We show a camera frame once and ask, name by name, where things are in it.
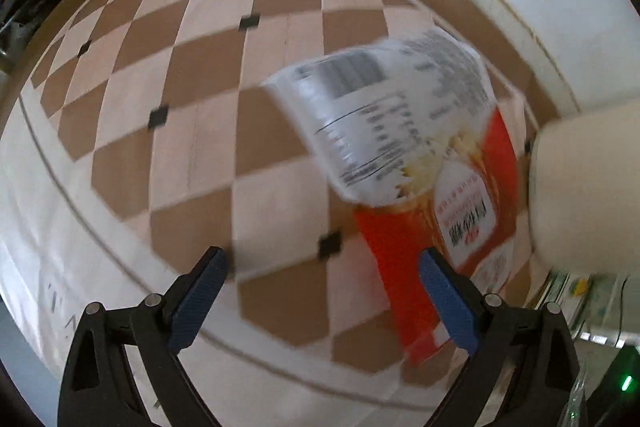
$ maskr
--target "black square marker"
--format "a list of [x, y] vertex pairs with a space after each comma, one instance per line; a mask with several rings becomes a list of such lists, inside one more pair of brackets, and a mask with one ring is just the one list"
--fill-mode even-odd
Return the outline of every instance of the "black square marker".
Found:
[[240, 19], [240, 25], [238, 26], [238, 31], [247, 30], [249, 28], [255, 28], [258, 24], [260, 24], [259, 13], [255, 15], [247, 15]]
[[91, 45], [91, 39], [89, 39], [82, 46], [80, 46], [80, 51], [78, 51], [78, 58], [82, 57], [82, 55], [84, 55], [87, 52], [90, 45]]
[[340, 253], [342, 249], [342, 232], [329, 233], [318, 240], [318, 259], [328, 259], [332, 255]]
[[149, 124], [146, 126], [148, 129], [155, 129], [166, 123], [166, 116], [169, 113], [168, 105], [161, 105], [157, 109], [154, 109], [149, 113]]

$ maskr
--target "checkered mat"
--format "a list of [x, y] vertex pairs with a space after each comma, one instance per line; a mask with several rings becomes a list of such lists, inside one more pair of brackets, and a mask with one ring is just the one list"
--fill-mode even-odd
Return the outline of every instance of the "checkered mat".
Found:
[[[238, 320], [376, 373], [402, 349], [375, 261], [259, 84], [434, 20], [411, 0], [88, 0], [31, 82], [68, 155], [90, 165], [93, 190], [158, 256], [187, 272], [209, 245], [225, 248]], [[513, 95], [492, 80], [498, 98]], [[526, 221], [506, 288], [516, 304], [532, 291]], [[431, 385], [453, 356], [446, 346], [419, 370], [403, 365], [402, 378]]]

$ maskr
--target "nutrition label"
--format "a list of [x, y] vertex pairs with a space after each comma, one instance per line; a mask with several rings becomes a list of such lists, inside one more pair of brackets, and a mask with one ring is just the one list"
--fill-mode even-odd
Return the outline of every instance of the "nutrition label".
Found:
[[428, 38], [405, 41], [403, 46], [406, 56], [416, 60], [417, 71], [439, 71], [440, 87], [433, 89], [433, 96], [443, 98], [453, 94], [456, 106], [465, 108], [472, 116], [490, 105], [478, 63], [459, 44], [443, 35], [431, 34]]
[[[402, 167], [402, 156], [420, 144], [420, 134], [404, 92], [390, 94], [351, 111], [316, 134], [323, 135], [332, 150], [342, 157], [340, 177], [347, 186], [372, 176], [381, 180]], [[358, 155], [352, 153], [354, 143], [359, 144]]]

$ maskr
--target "barcode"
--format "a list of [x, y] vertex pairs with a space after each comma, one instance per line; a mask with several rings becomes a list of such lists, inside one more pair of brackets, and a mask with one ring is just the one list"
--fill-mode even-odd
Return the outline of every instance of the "barcode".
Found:
[[376, 59], [364, 51], [345, 53], [318, 62], [316, 75], [334, 100], [386, 80], [385, 72]]

